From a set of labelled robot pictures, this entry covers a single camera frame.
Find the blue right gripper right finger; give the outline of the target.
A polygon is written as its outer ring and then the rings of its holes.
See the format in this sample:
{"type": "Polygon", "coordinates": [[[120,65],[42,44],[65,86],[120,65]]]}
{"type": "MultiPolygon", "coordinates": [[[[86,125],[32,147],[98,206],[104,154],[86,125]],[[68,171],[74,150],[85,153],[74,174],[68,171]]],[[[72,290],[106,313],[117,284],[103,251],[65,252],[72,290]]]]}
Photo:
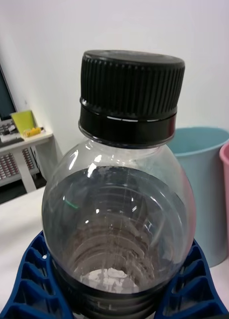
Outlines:
{"type": "Polygon", "coordinates": [[[155,319],[206,319],[229,312],[215,289],[203,251],[196,241],[171,280],[155,319]]]}

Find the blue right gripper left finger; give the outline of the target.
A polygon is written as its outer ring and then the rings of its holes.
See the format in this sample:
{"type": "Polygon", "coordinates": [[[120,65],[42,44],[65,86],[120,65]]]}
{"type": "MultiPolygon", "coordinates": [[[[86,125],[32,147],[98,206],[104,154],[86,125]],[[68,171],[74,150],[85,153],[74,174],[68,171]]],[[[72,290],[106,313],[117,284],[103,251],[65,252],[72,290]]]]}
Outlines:
{"type": "Polygon", "coordinates": [[[51,259],[40,232],[26,249],[11,295],[0,319],[72,319],[51,271],[51,259]]]}

